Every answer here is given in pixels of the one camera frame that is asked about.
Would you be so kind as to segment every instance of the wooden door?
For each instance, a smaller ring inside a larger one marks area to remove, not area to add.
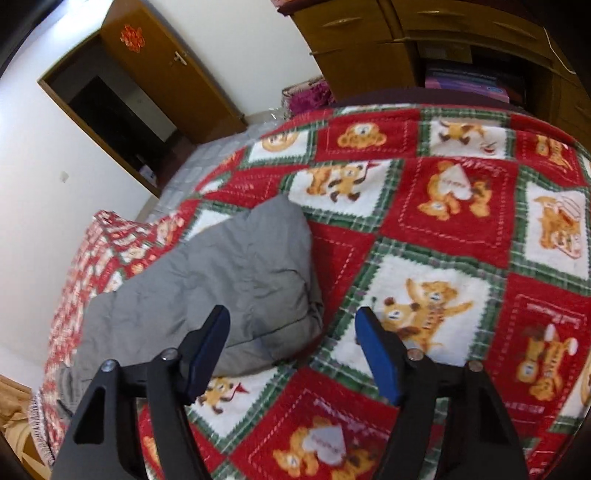
[[[109,54],[193,143],[244,131],[243,115],[140,0],[114,0],[100,37]]]

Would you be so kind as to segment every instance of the red patterned cloth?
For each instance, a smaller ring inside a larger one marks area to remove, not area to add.
[[[483,360],[539,478],[589,409],[590,184],[580,144],[516,113],[374,105],[302,115],[229,157],[157,224],[97,214],[52,324],[40,394],[48,443],[56,453],[64,438],[54,376],[88,301],[283,193],[309,220],[326,335],[304,367],[212,379],[187,409],[214,479],[371,477],[397,411],[355,342],[362,305],[435,361]],[[433,477],[445,415],[441,399],[422,479]],[[139,425],[159,477],[145,407]]]

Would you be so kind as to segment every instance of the teddy bear print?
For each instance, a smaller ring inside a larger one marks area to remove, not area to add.
[[[406,280],[407,293],[413,301],[408,307],[414,315],[408,324],[398,328],[394,325],[390,327],[396,331],[401,340],[411,340],[427,353],[432,347],[440,345],[433,343],[431,339],[445,320],[470,310],[474,304],[472,301],[467,301],[460,305],[449,306],[449,303],[458,297],[458,291],[445,281],[423,282],[420,287],[421,292],[411,278]],[[389,299],[384,301],[386,306],[388,306],[387,303],[390,303]]]
[[[524,359],[517,365],[515,378],[522,383],[533,383],[540,371],[540,358],[544,353],[544,326],[525,328],[523,334],[528,337]]]
[[[330,420],[314,417],[314,428],[332,426]],[[290,477],[299,478],[302,473],[313,476],[318,473],[319,463],[315,452],[304,450],[304,439],[310,433],[308,427],[298,427],[290,437],[289,450],[273,450],[273,458],[277,465],[285,470]]]
[[[320,416],[312,419],[312,425],[312,428],[300,426],[291,434],[289,450],[273,450],[273,458],[277,465],[292,478],[299,478],[302,475],[315,476],[320,469],[322,455],[306,445],[311,438],[311,432],[314,429],[338,426]],[[332,470],[332,480],[356,480],[358,476],[369,472],[378,459],[377,452],[360,448],[357,444],[348,449],[348,452],[343,450],[342,453],[344,458],[339,459],[337,456],[331,460],[325,459],[330,462],[326,465]]]
[[[331,480],[355,480],[360,475],[369,472],[378,458],[376,452],[362,448],[351,448],[343,466],[333,470]]]
[[[491,214],[489,202],[492,189],[487,180],[476,180],[470,185],[460,164],[449,160],[437,163],[438,173],[431,175],[427,184],[429,201],[418,206],[420,212],[447,221],[450,215],[460,213],[460,201],[472,200],[470,211],[476,217]]]
[[[298,132],[281,133],[263,138],[261,144],[268,152],[282,152],[290,148],[299,136]]]
[[[560,375],[560,365],[565,354],[573,356],[579,349],[576,338],[560,340],[556,327],[550,323],[544,335],[545,349],[542,356],[540,374],[530,387],[530,395],[538,401],[552,401],[562,390],[563,379]]]
[[[571,258],[581,257],[581,208],[569,198],[537,197],[542,206],[540,246],[557,248]]]
[[[226,377],[214,378],[207,386],[203,395],[197,398],[199,405],[208,405],[216,415],[223,413],[220,402],[231,402],[236,393],[248,393],[239,383],[234,389],[234,384]]]
[[[581,374],[581,403],[588,405],[591,400],[591,355],[587,358],[587,363]]]
[[[339,178],[329,183],[329,188],[335,188],[330,194],[330,200],[337,202],[340,195],[347,197],[352,202],[356,202],[361,195],[360,192],[353,192],[356,185],[365,181],[368,175],[368,168],[362,165],[342,165],[337,168]]]
[[[380,147],[386,143],[387,137],[379,131],[379,126],[372,123],[354,124],[342,134],[337,144],[341,148]]]
[[[439,138],[442,142],[447,142],[448,140],[457,140],[463,145],[468,145],[468,143],[470,143],[470,136],[468,133],[471,131],[479,133],[480,136],[484,138],[485,132],[482,128],[482,125],[444,122],[443,120],[439,120],[439,123],[443,127],[447,128],[446,133],[439,132]]]
[[[543,157],[549,156],[548,161],[560,167],[563,171],[573,169],[572,165],[562,156],[562,149],[565,148],[568,150],[566,145],[544,135],[538,135],[537,139],[535,151],[538,155],[542,155]]]
[[[312,183],[306,188],[308,195],[326,195],[326,184],[332,171],[333,167],[310,168],[308,172],[312,174]]]
[[[382,327],[384,330],[396,332],[400,327],[408,323],[413,314],[421,306],[418,303],[403,305],[397,303],[393,297],[384,300],[384,316],[382,317]]]

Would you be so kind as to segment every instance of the screw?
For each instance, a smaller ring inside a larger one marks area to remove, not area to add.
[[[100,366],[100,369],[103,372],[112,372],[115,369],[115,365],[117,365],[115,360],[105,360]]]
[[[421,361],[425,354],[420,348],[409,348],[407,351],[408,359],[412,360],[413,362]]]
[[[468,368],[470,369],[470,371],[478,373],[484,370],[484,365],[482,365],[482,363],[478,360],[470,360],[468,362]]]
[[[165,361],[176,360],[178,357],[178,350],[176,348],[167,348],[160,354],[160,358]]]

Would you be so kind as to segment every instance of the door handle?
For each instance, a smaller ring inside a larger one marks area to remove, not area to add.
[[[180,63],[182,63],[185,66],[189,65],[187,63],[187,61],[183,58],[183,56],[178,51],[174,52],[174,61],[179,61]]]

